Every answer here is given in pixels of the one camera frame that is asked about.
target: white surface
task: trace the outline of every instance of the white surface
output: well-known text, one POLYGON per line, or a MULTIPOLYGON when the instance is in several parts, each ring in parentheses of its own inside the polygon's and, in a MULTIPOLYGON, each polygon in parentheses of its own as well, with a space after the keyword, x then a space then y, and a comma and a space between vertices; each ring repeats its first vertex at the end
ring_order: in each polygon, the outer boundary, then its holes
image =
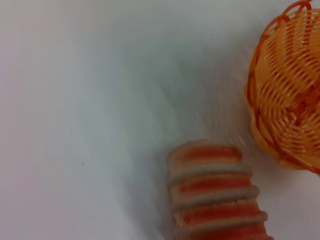
POLYGON ((291 2, 0 0, 0 239, 173 239, 165 156, 198 138, 243 149, 271 236, 319 239, 319 178, 257 149, 242 98, 291 2))

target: plastic woven basket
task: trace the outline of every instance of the plastic woven basket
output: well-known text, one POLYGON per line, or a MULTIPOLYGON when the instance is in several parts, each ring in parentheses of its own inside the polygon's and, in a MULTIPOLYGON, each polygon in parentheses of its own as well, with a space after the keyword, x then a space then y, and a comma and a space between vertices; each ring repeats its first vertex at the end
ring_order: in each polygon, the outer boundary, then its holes
POLYGON ((320 9, 310 1, 266 27, 244 96, 258 145, 284 168, 320 174, 320 9))

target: red stripe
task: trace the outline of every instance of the red stripe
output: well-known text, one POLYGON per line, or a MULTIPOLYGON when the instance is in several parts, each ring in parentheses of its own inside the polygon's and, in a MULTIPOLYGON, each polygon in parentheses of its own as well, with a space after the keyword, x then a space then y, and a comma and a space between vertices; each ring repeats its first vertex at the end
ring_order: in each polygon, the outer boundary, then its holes
POLYGON ((182 225, 190 226, 209 221, 255 216, 260 212, 257 202, 249 201, 196 206, 182 210, 180 216, 183 220, 182 225))
POLYGON ((248 176, 235 176, 229 174, 216 177, 212 175, 202 175, 182 180, 178 185, 178 191, 181 195, 193 195, 207 191, 249 186, 251 186, 251 182, 248 176))
POLYGON ((216 161, 221 162, 219 158, 226 158, 222 160, 224 163, 240 163, 241 155, 234 147, 197 146, 179 155, 177 161, 193 162, 199 159, 218 158, 216 161))
POLYGON ((243 240, 250 236, 266 234, 263 224, 247 225, 194 235, 193 240, 243 240))

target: striped cylindrical object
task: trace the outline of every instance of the striped cylindrical object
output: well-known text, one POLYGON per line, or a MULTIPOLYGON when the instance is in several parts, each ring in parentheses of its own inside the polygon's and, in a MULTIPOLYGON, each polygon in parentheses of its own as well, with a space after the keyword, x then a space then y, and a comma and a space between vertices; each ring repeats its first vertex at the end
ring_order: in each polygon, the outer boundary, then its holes
POLYGON ((273 240, 256 201, 252 172, 235 147, 185 143, 167 158, 177 240, 273 240))

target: basket weave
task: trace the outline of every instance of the basket weave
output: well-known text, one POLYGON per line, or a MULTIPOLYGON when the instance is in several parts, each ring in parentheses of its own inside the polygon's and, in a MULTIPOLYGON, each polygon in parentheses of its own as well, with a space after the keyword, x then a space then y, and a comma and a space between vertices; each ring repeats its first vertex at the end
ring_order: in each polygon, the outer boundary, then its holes
POLYGON ((258 145, 284 168, 320 174, 320 9, 309 0, 266 27, 244 96, 258 145))

